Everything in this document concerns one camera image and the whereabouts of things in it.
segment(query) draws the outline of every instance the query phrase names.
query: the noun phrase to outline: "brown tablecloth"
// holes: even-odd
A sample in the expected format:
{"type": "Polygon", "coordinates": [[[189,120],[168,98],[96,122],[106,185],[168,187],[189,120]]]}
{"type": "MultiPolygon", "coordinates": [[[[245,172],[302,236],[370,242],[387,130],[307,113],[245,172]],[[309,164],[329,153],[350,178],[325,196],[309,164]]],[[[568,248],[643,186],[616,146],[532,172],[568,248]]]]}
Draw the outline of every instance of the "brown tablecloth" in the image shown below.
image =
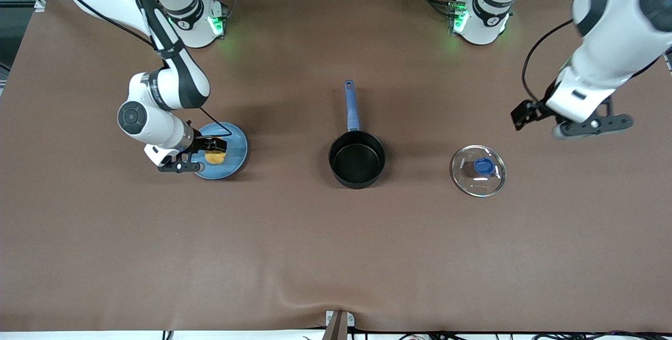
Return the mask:
{"type": "MultiPolygon", "coordinates": [[[[527,51],[570,3],[518,0],[475,47],[421,0],[240,0],[226,39],[192,51],[205,107],[251,146],[209,182],[157,172],[117,126],[153,51],[48,1],[0,98],[0,330],[301,328],[347,309],[378,331],[672,331],[664,63],[615,95],[624,134],[560,142],[553,120],[509,118],[527,51]],[[327,164],[346,79],[389,153],[360,191],[327,164]],[[469,144],[504,158],[496,196],[451,182],[469,144]]],[[[579,42],[567,27],[542,44],[538,94],[579,42]]]]}

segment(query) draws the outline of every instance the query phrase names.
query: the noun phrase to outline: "yellow food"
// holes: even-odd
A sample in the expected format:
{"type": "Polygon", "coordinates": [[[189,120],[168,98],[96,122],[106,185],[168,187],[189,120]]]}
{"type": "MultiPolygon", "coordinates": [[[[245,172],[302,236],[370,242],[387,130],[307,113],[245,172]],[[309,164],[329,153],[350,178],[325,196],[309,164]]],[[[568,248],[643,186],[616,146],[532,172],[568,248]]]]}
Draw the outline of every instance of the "yellow food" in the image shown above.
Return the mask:
{"type": "Polygon", "coordinates": [[[217,150],[206,150],[205,154],[206,162],[210,163],[211,165],[220,165],[224,162],[224,158],[226,156],[226,153],[217,150]]]}

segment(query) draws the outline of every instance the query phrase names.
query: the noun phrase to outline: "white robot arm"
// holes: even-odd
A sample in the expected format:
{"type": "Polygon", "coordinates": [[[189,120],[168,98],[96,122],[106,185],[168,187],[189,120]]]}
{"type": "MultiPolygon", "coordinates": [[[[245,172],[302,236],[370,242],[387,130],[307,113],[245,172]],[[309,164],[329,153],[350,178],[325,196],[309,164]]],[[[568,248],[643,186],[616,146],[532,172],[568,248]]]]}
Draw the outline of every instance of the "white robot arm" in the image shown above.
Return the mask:
{"type": "Polygon", "coordinates": [[[672,0],[574,0],[573,22],[583,43],[538,103],[523,101],[516,129],[554,116],[558,139],[622,131],[628,115],[613,115],[610,96],[672,46],[672,0]],[[597,114],[607,106],[607,116],[597,114]]]}
{"type": "Polygon", "coordinates": [[[504,31],[509,9],[516,0],[457,0],[464,3],[463,15],[454,23],[454,33],[475,45],[495,41],[504,31]]]}
{"type": "Polygon", "coordinates": [[[159,0],[175,31],[190,48],[202,48],[223,36],[225,17],[215,0],[159,0]]]}
{"type": "Polygon", "coordinates": [[[202,137],[189,123],[170,113],[200,108],[208,99],[209,82],[154,0],[75,2],[86,12],[91,13],[88,5],[109,19],[147,34],[164,60],[164,67],[131,78],[127,101],[118,111],[119,127],[133,139],[147,144],[144,151],[160,171],[197,172],[203,166],[190,162],[192,153],[226,151],[225,141],[202,137]],[[180,158],[183,153],[189,155],[185,161],[180,158]]]}

